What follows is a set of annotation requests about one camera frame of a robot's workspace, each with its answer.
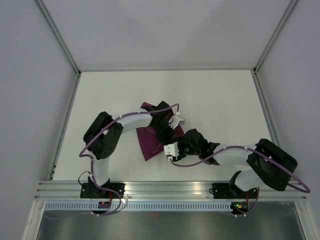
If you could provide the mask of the purple cloth napkin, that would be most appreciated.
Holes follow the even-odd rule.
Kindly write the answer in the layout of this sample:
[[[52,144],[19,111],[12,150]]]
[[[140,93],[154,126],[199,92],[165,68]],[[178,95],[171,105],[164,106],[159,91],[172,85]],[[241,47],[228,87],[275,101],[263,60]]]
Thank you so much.
[[[153,117],[160,117],[160,118],[172,118],[174,112],[172,109],[152,113],[150,116]],[[136,129],[140,149],[142,151],[142,155],[145,161],[150,160],[151,158],[155,157],[156,155],[160,154],[164,150],[164,145],[159,143],[159,141],[155,137],[155,130],[152,127],[152,120],[149,126],[147,127],[140,127]],[[175,128],[175,134],[172,138],[179,138],[184,136],[185,133],[181,126]]]

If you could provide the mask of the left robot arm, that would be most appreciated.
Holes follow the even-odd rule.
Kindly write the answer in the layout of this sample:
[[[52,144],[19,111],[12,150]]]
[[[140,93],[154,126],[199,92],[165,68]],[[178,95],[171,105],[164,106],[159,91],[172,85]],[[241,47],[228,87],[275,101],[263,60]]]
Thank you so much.
[[[181,133],[185,120],[180,116],[179,104],[162,101],[159,105],[144,105],[135,112],[110,115],[98,114],[83,136],[85,147],[79,157],[90,159],[91,191],[98,198],[109,193],[109,157],[116,150],[120,137],[136,131],[142,155],[146,161],[168,148],[176,133]]]

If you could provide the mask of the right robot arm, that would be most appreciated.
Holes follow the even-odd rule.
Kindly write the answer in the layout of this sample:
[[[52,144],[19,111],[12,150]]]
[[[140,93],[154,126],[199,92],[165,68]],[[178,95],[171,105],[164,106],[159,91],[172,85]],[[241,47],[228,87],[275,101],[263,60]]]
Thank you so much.
[[[178,156],[174,161],[198,156],[207,165],[250,167],[246,171],[238,170],[228,183],[228,192],[235,198],[261,186],[283,192],[291,179],[285,170],[294,173],[298,166],[296,159],[265,138],[249,146],[228,146],[209,142],[196,129],[191,129],[175,141]]]

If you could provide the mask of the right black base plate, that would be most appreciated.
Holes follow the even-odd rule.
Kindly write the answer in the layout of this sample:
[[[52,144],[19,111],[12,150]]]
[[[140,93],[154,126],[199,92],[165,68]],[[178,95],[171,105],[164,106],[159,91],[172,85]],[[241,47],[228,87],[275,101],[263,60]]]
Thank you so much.
[[[247,198],[255,199],[258,196],[257,188],[243,191],[235,185],[224,182],[212,183],[208,191],[213,195],[214,199],[246,200]]]

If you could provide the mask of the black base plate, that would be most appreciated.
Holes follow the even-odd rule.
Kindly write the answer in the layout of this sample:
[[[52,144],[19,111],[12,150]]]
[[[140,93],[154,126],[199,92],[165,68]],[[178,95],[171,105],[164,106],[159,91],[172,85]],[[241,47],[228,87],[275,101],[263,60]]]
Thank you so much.
[[[102,190],[97,188],[93,182],[83,183],[80,191],[81,199],[119,199],[123,197],[125,193],[125,184],[124,183],[109,183],[103,188],[111,189]]]
[[[257,188],[243,191],[235,185],[224,182],[212,183],[208,191],[213,195],[214,199],[246,200],[247,198],[255,199],[258,196]]]

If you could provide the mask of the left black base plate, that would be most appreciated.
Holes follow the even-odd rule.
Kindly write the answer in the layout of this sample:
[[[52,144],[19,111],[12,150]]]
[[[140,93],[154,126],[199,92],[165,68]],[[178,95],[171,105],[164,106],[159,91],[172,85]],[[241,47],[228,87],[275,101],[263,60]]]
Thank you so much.
[[[103,188],[111,189],[102,190],[97,188],[93,182],[83,183],[80,191],[81,199],[119,199],[123,197],[125,193],[125,184],[124,183],[109,183]]]

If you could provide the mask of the left aluminium frame post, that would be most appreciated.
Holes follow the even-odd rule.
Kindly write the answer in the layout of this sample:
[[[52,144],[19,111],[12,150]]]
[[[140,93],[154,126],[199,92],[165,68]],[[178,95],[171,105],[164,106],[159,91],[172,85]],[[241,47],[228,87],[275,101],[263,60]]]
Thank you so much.
[[[44,17],[44,20],[46,22],[46,24],[48,25],[50,31],[52,32],[54,38],[56,39],[59,47],[61,48],[64,56],[66,57],[68,63],[70,64],[71,68],[73,69],[73,71],[75,72],[75,74],[77,76],[79,76],[81,74],[81,70],[79,69],[79,67],[77,66],[66,42],[64,41],[53,17],[51,16],[45,2],[43,0],[34,0],[35,5],[37,6],[37,8],[39,9],[41,15]]]

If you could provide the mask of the aluminium frame post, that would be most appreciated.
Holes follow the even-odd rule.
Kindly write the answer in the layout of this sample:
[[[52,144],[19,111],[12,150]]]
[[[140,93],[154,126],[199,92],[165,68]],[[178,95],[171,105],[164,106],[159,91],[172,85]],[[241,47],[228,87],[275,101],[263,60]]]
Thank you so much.
[[[282,30],[285,28],[289,18],[291,17],[292,13],[294,12],[295,8],[299,4],[299,0],[290,0],[287,7],[285,8],[279,22],[277,23],[274,31],[272,32],[266,46],[264,47],[260,57],[258,58],[255,66],[252,69],[254,75],[257,74],[259,69],[262,67],[265,59],[267,58],[270,50],[272,49],[273,45],[275,44],[277,38],[281,34]]]
[[[48,25],[50,31],[52,32],[54,38],[56,39],[59,47],[61,48],[64,56],[66,57],[68,63],[70,64],[71,68],[73,69],[73,71],[75,72],[75,74],[77,76],[79,76],[81,74],[81,70],[79,69],[79,67],[77,66],[66,42],[64,41],[53,17],[51,16],[45,2],[43,0],[34,0],[35,5],[37,6],[37,8],[39,9],[41,15],[44,17],[44,20],[46,22],[46,24]]]

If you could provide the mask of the aluminium front rail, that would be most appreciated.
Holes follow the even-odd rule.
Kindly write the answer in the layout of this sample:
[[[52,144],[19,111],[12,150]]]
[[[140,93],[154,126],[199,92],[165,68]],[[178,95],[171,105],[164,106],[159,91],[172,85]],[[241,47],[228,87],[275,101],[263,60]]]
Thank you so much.
[[[125,181],[123,197],[133,201],[209,201],[210,181]],[[77,181],[40,181],[35,200],[80,200],[81,185]],[[305,201],[307,195],[293,188],[275,191],[263,186],[261,201]]]

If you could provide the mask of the right aluminium frame post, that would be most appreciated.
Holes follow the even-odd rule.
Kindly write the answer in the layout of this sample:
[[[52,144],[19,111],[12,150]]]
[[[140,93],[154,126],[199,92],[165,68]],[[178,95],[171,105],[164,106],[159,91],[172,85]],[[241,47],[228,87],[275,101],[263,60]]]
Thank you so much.
[[[290,0],[287,7],[285,8],[279,22],[277,23],[274,31],[272,32],[266,46],[264,47],[260,57],[258,58],[255,66],[252,69],[254,75],[257,74],[259,69],[262,67],[265,59],[267,58],[270,50],[272,49],[273,45],[275,44],[277,38],[281,34],[282,30],[285,28],[289,18],[291,17],[292,13],[294,12],[295,8],[299,4],[299,0]]]

